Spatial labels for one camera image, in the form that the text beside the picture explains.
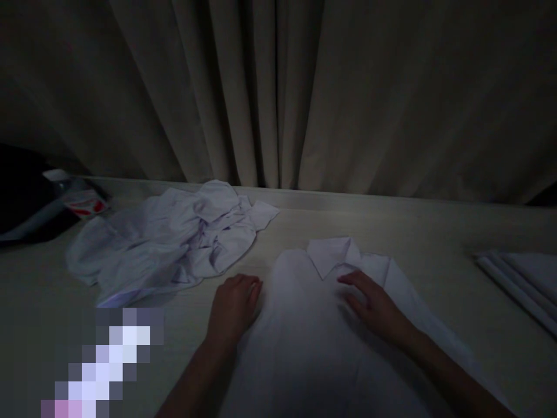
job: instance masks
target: curtain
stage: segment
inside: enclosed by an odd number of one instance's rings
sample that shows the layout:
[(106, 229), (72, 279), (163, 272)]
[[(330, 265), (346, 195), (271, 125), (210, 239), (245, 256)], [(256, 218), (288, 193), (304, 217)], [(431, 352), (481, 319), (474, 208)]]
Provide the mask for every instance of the curtain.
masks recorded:
[(2, 124), (95, 175), (526, 203), (555, 28), (543, 0), (13, 0)]

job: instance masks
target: crumpled white shirt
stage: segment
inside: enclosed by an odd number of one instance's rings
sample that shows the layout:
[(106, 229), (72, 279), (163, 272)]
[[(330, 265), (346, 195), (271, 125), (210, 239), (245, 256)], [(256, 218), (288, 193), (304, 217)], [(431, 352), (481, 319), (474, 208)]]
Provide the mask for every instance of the crumpled white shirt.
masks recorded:
[(420, 299), (391, 257), (361, 253), (351, 238), (311, 241), (276, 260), (258, 319), (238, 345), (221, 417), (452, 416), (423, 372), (365, 329), (337, 277), (372, 277), (412, 323), (503, 403), (471, 351)]
[(168, 189), (111, 218), (89, 221), (66, 252), (69, 271), (101, 287), (98, 307), (122, 307), (221, 275), (279, 210), (252, 206), (221, 181)]

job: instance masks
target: white table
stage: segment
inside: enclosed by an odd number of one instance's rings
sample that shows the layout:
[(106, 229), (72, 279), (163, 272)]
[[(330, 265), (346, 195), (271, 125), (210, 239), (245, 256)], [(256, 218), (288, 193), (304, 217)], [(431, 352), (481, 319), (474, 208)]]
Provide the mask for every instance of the white table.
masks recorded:
[[(93, 178), (116, 207), (136, 204), (173, 186), (198, 185)], [(152, 417), (201, 342), (214, 292), (225, 277), (245, 272), (267, 279), (287, 248), (310, 239), (351, 236), (361, 251), (393, 256), (431, 310), (467, 343), (517, 412), (557, 416), (557, 342), (473, 263), (475, 251), (499, 248), (557, 254), (557, 211), (490, 204), (236, 188), (252, 203), (281, 209), (252, 249), (225, 276), (198, 287), (140, 301), (164, 305), (165, 343), (138, 366), (137, 383), (111, 416)], [(53, 399), (67, 363), (81, 362), (81, 344), (95, 343), (97, 287), (64, 267), (64, 251), (83, 224), (56, 240), (0, 250), (4, 405), (13, 415), (39, 416)]]

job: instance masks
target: bottle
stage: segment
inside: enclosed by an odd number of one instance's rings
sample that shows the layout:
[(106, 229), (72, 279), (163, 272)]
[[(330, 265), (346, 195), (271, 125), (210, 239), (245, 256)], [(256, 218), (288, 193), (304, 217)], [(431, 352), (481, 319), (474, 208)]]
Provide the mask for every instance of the bottle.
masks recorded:
[(55, 188), (56, 196), (81, 219), (89, 219), (108, 209), (108, 204), (82, 178), (72, 177), (64, 170), (42, 173)]

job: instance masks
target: person's left hand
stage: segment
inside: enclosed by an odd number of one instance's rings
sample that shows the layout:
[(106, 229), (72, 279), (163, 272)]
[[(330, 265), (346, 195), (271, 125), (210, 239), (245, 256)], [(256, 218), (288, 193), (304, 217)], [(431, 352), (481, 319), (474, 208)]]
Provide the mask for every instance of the person's left hand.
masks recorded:
[(205, 341), (232, 352), (254, 315), (263, 282), (256, 276), (238, 274), (218, 287), (211, 308)]

